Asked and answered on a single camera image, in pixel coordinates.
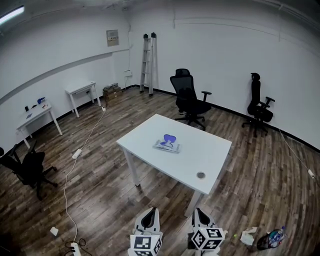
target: stepladder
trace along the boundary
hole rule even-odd
[[[143,93],[145,90],[145,86],[147,86],[149,88],[150,97],[154,95],[153,65],[155,42],[156,33],[152,32],[151,37],[149,37],[148,34],[143,35],[140,93]]]

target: stack of boxes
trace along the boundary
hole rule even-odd
[[[112,83],[103,88],[103,98],[105,100],[105,105],[112,107],[122,96],[122,90],[117,83]]]

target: white table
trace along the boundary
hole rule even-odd
[[[95,90],[95,95],[96,95],[96,99],[98,101],[98,105],[99,105],[99,107],[101,107],[100,99],[99,99],[98,92],[97,92],[97,89],[96,89],[96,82],[91,81],[91,82],[87,82],[87,83],[83,83],[83,84],[72,84],[72,85],[69,85],[65,89],[65,92],[67,94],[69,94],[70,99],[71,99],[71,103],[72,103],[72,107],[73,107],[72,112],[75,111],[75,114],[76,114],[77,117],[79,117],[79,113],[77,111],[77,107],[76,107],[73,95],[81,93],[83,91],[90,90],[91,100],[92,100],[92,103],[94,103],[95,102],[95,98],[94,98],[94,94],[93,94],[93,88]]]
[[[181,144],[180,153],[153,148],[165,134],[176,136],[176,142]],[[194,190],[184,214],[186,217],[194,211],[201,194],[210,193],[231,146],[231,141],[159,114],[118,139],[117,143],[123,149],[136,186],[140,181],[133,155]],[[198,178],[198,172],[205,173],[205,178]]]
[[[45,115],[46,113],[50,113],[50,116],[52,118],[52,120],[54,121],[60,135],[62,135],[62,132],[61,132],[61,129],[59,127],[59,124],[56,120],[56,117],[55,117],[55,114],[54,112],[52,111],[52,106],[50,105],[50,103],[45,100],[43,101],[41,104],[38,104],[37,106],[35,106],[34,108],[31,108],[29,111],[26,111],[24,112],[21,117],[20,117],[20,123],[18,125],[18,127],[16,128],[21,134],[22,134],[22,137],[23,137],[23,141],[24,143],[26,144],[26,146],[28,147],[28,149],[30,148],[30,145],[29,143],[27,142],[27,139],[23,133],[23,129],[24,128],[27,128],[26,126],[30,123],[32,123],[34,120],[38,119],[39,117],[42,117],[43,115]]]

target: table leg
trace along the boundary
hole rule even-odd
[[[93,86],[91,86],[91,88],[90,88],[90,96],[91,96],[92,103],[95,103]]]
[[[139,178],[137,175],[137,170],[135,167],[135,163],[134,163],[134,159],[132,157],[132,154],[129,151],[127,151],[124,147],[122,149],[123,149],[123,153],[124,153],[126,162],[128,163],[129,169],[131,171],[133,182],[136,186],[140,186],[140,181],[139,181]]]
[[[74,97],[73,97],[72,94],[69,94],[69,95],[70,95],[71,103],[72,103],[73,109],[75,111],[76,117],[78,118],[79,117],[79,113],[78,113],[78,110],[77,110],[77,107],[76,107],[76,104],[75,104],[75,101],[74,101]]]
[[[28,134],[29,134],[30,138],[32,139],[33,137],[32,137],[31,132],[29,132],[27,128],[26,128],[26,131],[28,132]]]
[[[51,115],[52,120],[54,121],[55,126],[57,127],[60,135],[62,135],[62,131],[61,131],[60,127],[59,127],[59,124],[58,124],[58,122],[57,122],[57,120],[56,120],[55,114],[52,112],[52,110],[50,110],[50,115]]]
[[[26,137],[25,137],[24,133],[22,132],[22,129],[19,129],[19,132],[22,135],[22,138],[23,138],[25,145],[27,146],[28,149],[30,149],[30,145],[29,145],[28,141],[26,140]]]
[[[189,206],[184,213],[185,217],[188,218],[193,213],[193,211],[196,208],[197,202],[199,201],[200,196],[201,196],[201,193],[195,190],[191,198],[191,201],[189,203]]]
[[[101,107],[101,103],[100,103],[100,99],[98,96],[98,91],[97,91],[96,85],[94,85],[94,90],[95,90],[96,100],[98,101],[98,105],[99,105],[99,107]]]

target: white wall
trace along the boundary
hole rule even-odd
[[[128,49],[128,23],[119,11],[65,10],[34,18],[0,41],[0,98],[60,66]],[[118,30],[119,45],[107,46],[107,30]]]
[[[106,30],[114,29],[120,45],[107,47]],[[6,34],[0,44],[0,147],[7,152],[22,141],[16,133],[19,117],[40,97],[48,98],[59,117],[72,109],[65,93],[68,84],[95,81],[100,96],[110,83],[124,88],[128,29],[121,12],[87,9],[45,15]],[[90,100],[85,92],[75,98],[78,106]],[[50,121],[45,115],[28,125],[25,133]]]
[[[140,5],[130,13],[132,84],[140,83],[143,34],[155,32],[155,88],[175,92],[169,78],[187,68],[198,98],[210,91],[209,102],[248,115],[251,73],[259,73],[261,100],[276,100],[270,124],[320,149],[319,35],[285,13],[279,21],[274,8],[251,1]]]

